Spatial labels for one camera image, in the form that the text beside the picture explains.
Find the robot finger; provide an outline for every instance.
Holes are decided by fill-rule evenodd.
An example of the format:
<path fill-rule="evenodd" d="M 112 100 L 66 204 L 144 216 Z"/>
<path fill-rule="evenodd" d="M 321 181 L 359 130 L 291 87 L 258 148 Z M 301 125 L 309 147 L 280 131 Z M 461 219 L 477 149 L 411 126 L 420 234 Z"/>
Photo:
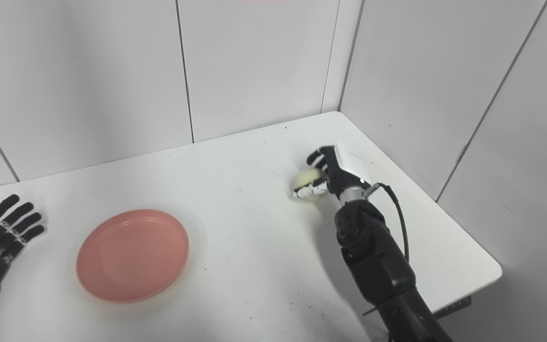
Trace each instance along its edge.
<path fill-rule="evenodd" d="M 319 158 L 319 157 L 321 157 L 321 156 L 322 156 L 322 153 L 320 153 L 320 149 L 317 149 L 317 150 L 313 151 L 313 152 L 307 157 L 307 159 L 305 160 L 305 162 L 306 162 L 306 164 L 308 164 L 308 165 L 311 166 L 311 165 L 313 164 L 313 162 L 314 162 L 317 158 Z"/>
<path fill-rule="evenodd" d="M 4 234 L 6 234 L 11 225 L 16 223 L 16 221 L 18 221 L 18 219 L 20 219 L 21 217 L 31 212 L 33 208 L 33 203 L 24 203 L 20 207 L 15 208 L 14 211 L 11 212 L 11 214 L 6 216 L 6 218 L 2 219 L 2 221 L 0 222 L 0 238 L 2 238 Z"/>
<path fill-rule="evenodd" d="M 312 167 L 315 167 L 316 169 L 321 169 L 322 171 L 326 171 L 328 169 L 328 164 L 326 164 L 326 158 L 322 156 L 322 158 L 319 158 L 319 160 L 315 161 Z"/>
<path fill-rule="evenodd" d="M 11 229 L 11 233 L 15 234 L 16 236 L 19 236 L 24 231 L 27 230 L 28 227 L 31 227 L 35 223 L 39 222 L 41 219 L 41 214 L 38 212 L 33 212 L 33 214 L 30 214 L 29 216 L 25 217 L 18 223 L 17 225 L 14 225 Z"/>
<path fill-rule="evenodd" d="M 20 202 L 20 196 L 17 194 L 10 195 L 0 203 L 0 218 L 6 214 L 6 211 Z"/>
<path fill-rule="evenodd" d="M 26 246 L 26 244 L 34 239 L 36 236 L 39 236 L 41 233 L 43 233 L 44 231 L 46 231 L 46 228 L 44 228 L 42 225 L 37 225 L 31 229 L 29 229 L 28 231 L 26 231 L 24 234 L 22 234 L 22 236 L 18 237 L 11 245 L 8 249 L 6 249 L 6 251 L 4 251 L 2 253 L 2 260 L 6 263 L 6 264 L 9 264 L 10 262 L 12 262 L 12 260 L 14 260 L 15 257 L 17 257 L 20 252 L 22 251 L 22 249 L 24 249 L 24 246 Z"/>
<path fill-rule="evenodd" d="M 0 255 L 2 255 L 9 247 L 11 247 L 12 243 L 16 241 L 17 236 L 13 234 L 12 232 L 7 232 L 4 234 L 0 239 Z"/>
<path fill-rule="evenodd" d="M 328 178 L 320 177 L 310 184 L 300 186 L 292 191 L 292 195 L 298 199 L 304 199 L 305 197 L 312 197 L 315 195 L 321 195 L 328 192 Z"/>
<path fill-rule="evenodd" d="M 2 219 L 0 225 L 2 225 L 5 228 L 9 228 L 11 225 L 16 223 L 18 219 L 25 216 L 29 212 L 31 212 L 31 210 L 33 210 L 34 208 L 35 206 L 33 206 L 33 203 L 26 202 L 22 204 L 20 207 L 15 208 L 14 211 L 11 212 L 11 214 L 6 216 L 6 218 Z"/>

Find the pink plate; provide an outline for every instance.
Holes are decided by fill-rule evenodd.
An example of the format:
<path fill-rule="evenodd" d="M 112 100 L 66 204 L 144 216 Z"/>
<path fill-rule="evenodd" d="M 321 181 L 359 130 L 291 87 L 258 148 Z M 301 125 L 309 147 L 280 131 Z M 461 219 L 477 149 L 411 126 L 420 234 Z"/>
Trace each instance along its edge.
<path fill-rule="evenodd" d="M 80 283 L 90 294 L 131 303 L 167 288 L 185 266 L 189 238 L 165 212 L 132 210 L 99 225 L 77 255 Z"/>

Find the white table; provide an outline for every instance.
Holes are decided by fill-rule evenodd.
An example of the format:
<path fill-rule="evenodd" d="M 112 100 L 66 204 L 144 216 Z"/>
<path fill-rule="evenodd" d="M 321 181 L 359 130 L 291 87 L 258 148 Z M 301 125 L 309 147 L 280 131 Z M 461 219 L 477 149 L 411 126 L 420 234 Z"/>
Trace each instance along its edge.
<path fill-rule="evenodd" d="M 13 263 L 0 342 L 368 341 L 385 334 L 341 259 L 330 195 L 291 197 L 313 149 L 343 142 L 400 199 L 417 286 L 432 310 L 496 281 L 501 268 L 343 114 L 333 112 L 0 187 L 45 216 Z M 371 201 L 397 242 L 384 191 Z M 91 297 L 75 258 L 98 224 L 131 209 L 176 216 L 191 243 L 180 278 L 134 304 Z"/>

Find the yellow ball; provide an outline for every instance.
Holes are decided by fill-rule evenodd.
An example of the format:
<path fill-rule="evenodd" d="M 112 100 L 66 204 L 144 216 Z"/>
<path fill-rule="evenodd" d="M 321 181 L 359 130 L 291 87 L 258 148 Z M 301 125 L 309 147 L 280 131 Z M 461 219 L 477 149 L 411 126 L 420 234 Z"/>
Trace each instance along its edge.
<path fill-rule="evenodd" d="M 320 177 L 323 177 L 325 174 L 321 169 L 309 168 L 301 170 L 297 173 L 295 180 L 292 183 L 292 188 L 296 189 L 300 186 L 310 184 L 311 182 L 317 180 Z"/>

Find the black cable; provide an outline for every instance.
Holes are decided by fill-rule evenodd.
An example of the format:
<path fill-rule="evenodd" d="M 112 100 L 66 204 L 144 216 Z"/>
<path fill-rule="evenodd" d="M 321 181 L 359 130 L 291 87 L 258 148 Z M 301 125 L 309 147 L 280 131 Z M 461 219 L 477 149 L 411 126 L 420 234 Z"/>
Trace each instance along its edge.
<path fill-rule="evenodd" d="M 402 209 L 400 208 L 400 203 L 398 203 L 398 197 L 396 197 L 396 194 L 391 189 L 391 186 L 383 183 L 378 183 L 378 185 L 384 188 L 384 190 L 391 198 L 391 201 L 394 202 L 396 210 L 398 211 L 398 217 L 400 218 L 400 228 L 402 230 L 402 240 L 404 241 L 404 257 L 408 262 L 408 234 L 406 233 L 406 223 L 404 223 L 404 215 L 402 215 Z"/>

